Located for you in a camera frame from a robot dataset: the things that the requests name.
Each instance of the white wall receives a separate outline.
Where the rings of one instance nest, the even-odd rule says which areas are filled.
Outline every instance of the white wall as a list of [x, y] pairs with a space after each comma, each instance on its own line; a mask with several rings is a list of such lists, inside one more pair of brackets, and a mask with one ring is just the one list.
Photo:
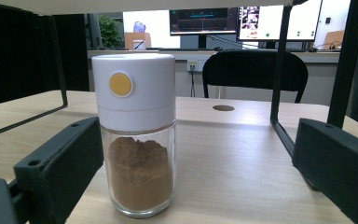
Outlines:
[[[321, 14], [319, 16], [318, 29], [316, 32], [315, 43], [316, 47], [324, 44], [324, 39], [327, 32], [345, 30], [347, 22], [348, 10], [351, 0], [323, 0]], [[325, 24], [326, 18], [330, 17], [330, 24]]]
[[146, 25], [152, 48], [180, 48], [180, 36], [170, 36], [169, 10], [123, 12], [124, 32], [133, 32], [136, 21]]

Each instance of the yellow button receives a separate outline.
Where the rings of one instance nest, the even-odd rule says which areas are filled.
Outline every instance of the yellow button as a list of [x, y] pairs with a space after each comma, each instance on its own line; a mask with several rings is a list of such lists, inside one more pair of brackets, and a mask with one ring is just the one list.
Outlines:
[[129, 94], [132, 88], [130, 78], [122, 73], [112, 75], [109, 80], [109, 86], [112, 92], [119, 96]]

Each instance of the wooden table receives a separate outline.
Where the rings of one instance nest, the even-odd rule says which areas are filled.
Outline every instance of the wooden table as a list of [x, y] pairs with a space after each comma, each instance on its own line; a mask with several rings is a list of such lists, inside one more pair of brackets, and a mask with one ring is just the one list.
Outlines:
[[[49, 109], [57, 91], [0, 105], [0, 127]], [[0, 134], [0, 177], [67, 125], [97, 116], [95, 93], [68, 91], [69, 106]], [[178, 97], [176, 195], [157, 216], [133, 219], [110, 202], [104, 166], [67, 223], [351, 223], [321, 192], [308, 188], [269, 124], [270, 103]], [[231, 105], [234, 111], [216, 111]], [[280, 122], [296, 137], [298, 119], [326, 121], [323, 105], [281, 104]], [[344, 130], [358, 136], [358, 123]]]

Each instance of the black chair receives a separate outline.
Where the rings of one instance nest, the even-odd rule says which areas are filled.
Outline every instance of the black chair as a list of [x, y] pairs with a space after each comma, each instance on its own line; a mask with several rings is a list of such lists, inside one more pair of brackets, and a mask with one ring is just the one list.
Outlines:
[[[273, 89], [276, 50], [221, 51], [209, 58], [202, 69], [205, 98], [208, 85]], [[300, 103], [308, 81], [308, 69], [296, 55], [285, 52], [281, 90], [297, 91], [295, 103]]]

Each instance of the power socket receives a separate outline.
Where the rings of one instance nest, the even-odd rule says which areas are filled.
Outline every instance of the power socket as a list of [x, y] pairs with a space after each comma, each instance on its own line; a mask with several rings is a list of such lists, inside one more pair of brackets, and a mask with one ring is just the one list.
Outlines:
[[197, 72], [199, 71], [199, 60], [187, 60], [187, 71]]

